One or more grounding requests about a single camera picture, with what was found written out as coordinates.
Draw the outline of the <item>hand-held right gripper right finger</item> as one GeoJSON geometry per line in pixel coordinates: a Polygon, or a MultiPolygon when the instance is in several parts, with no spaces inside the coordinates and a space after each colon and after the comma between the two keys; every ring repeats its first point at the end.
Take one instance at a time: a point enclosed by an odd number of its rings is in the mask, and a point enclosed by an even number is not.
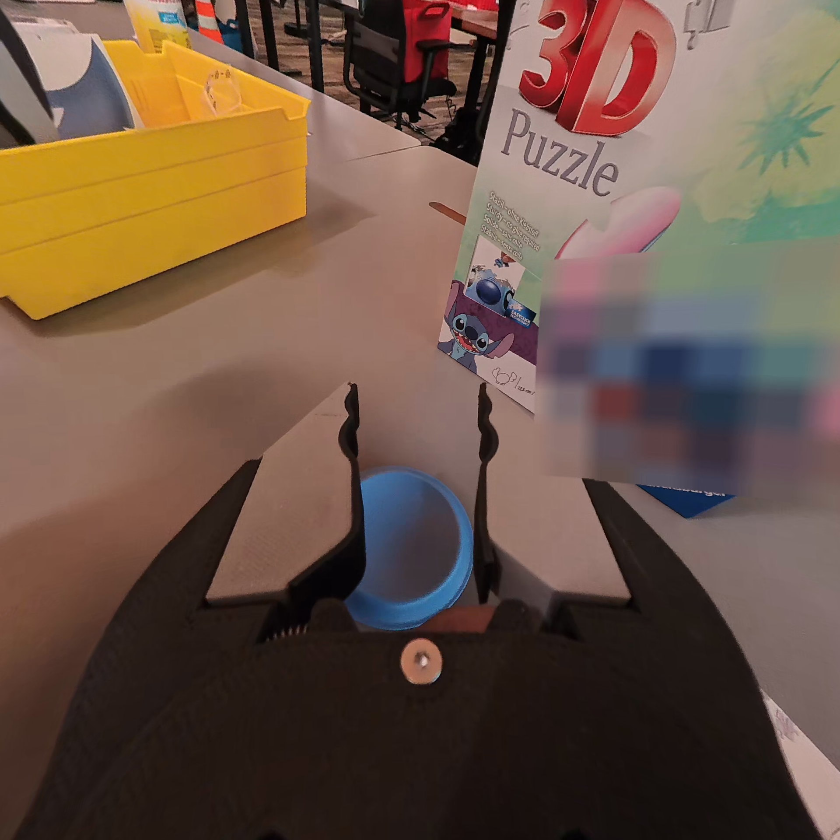
{"type": "Polygon", "coordinates": [[[550,621],[568,602],[625,606],[630,594],[580,478],[543,464],[533,416],[479,389],[475,573],[479,593],[526,603],[550,621]]]}

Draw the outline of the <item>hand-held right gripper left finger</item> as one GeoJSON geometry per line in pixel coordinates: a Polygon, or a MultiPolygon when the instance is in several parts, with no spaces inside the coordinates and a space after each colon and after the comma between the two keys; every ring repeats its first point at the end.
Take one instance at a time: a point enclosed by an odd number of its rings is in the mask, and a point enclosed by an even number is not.
{"type": "Polygon", "coordinates": [[[213,604],[346,599],[365,570],[358,386],[344,383],[262,456],[206,594],[213,604]]]}

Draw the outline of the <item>yellow plastic bin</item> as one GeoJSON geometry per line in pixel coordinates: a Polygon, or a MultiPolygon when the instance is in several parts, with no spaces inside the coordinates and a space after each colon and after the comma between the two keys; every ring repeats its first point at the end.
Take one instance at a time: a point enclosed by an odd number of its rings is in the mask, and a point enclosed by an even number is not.
{"type": "Polygon", "coordinates": [[[309,100],[232,67],[243,111],[200,119],[225,63],[173,43],[104,48],[145,127],[1,153],[1,296],[33,320],[307,212],[309,100]]]}

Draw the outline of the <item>printed puzzle box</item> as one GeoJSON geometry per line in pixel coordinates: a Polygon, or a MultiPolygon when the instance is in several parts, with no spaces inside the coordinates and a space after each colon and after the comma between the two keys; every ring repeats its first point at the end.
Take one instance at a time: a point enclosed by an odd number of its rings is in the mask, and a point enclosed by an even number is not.
{"type": "Polygon", "coordinates": [[[439,348],[547,475],[838,507],[838,2],[517,2],[439,348]]]}

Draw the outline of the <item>white paper sheet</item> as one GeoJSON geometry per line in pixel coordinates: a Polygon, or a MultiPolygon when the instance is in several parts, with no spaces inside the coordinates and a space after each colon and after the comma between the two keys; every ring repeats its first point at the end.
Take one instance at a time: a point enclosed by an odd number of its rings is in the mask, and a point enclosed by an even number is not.
{"type": "Polygon", "coordinates": [[[838,839],[838,769],[766,693],[761,694],[794,783],[817,830],[824,839],[838,839]]]}

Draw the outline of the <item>black bag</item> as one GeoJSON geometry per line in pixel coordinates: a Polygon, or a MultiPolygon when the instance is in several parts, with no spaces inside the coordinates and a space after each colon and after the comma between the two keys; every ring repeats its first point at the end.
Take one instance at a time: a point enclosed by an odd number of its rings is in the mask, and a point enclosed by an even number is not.
{"type": "Polygon", "coordinates": [[[482,102],[475,108],[467,106],[458,108],[444,132],[431,143],[431,146],[470,165],[477,166],[480,162],[484,140],[482,120],[485,111],[482,102]]]}

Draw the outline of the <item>clear plastic bag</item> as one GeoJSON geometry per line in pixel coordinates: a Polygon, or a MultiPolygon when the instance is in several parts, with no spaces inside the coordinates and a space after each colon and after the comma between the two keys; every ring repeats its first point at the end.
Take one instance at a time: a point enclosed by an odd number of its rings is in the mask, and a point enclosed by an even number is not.
{"type": "Polygon", "coordinates": [[[242,91],[231,66],[217,66],[208,74],[198,98],[200,119],[232,117],[243,111],[242,91]]]}

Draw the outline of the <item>black office chair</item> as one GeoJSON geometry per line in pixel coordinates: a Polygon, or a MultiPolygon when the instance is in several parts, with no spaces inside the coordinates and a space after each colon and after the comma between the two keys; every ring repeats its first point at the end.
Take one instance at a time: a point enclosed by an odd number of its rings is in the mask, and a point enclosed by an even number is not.
{"type": "Polygon", "coordinates": [[[345,87],[360,101],[367,115],[376,109],[376,118],[394,119],[397,130],[414,123],[430,98],[451,98],[455,84],[430,78],[432,59],[426,58],[422,79],[403,80],[406,27],[403,1],[360,2],[357,16],[346,25],[343,46],[345,87]]]}

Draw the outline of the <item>blue white printed sheet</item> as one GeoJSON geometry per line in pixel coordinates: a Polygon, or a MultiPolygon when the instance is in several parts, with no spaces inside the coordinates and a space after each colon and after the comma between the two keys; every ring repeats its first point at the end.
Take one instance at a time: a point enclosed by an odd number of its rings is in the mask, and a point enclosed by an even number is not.
{"type": "Polygon", "coordinates": [[[143,127],[97,35],[1,13],[1,148],[143,127]]]}

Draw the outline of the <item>yellow bottle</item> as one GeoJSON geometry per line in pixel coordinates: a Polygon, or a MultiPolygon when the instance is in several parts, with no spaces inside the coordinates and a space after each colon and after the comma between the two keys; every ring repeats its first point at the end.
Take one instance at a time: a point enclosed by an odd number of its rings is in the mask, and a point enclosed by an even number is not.
{"type": "Polygon", "coordinates": [[[123,1],[143,52],[160,54],[164,42],[192,48],[181,1],[123,1]]]}

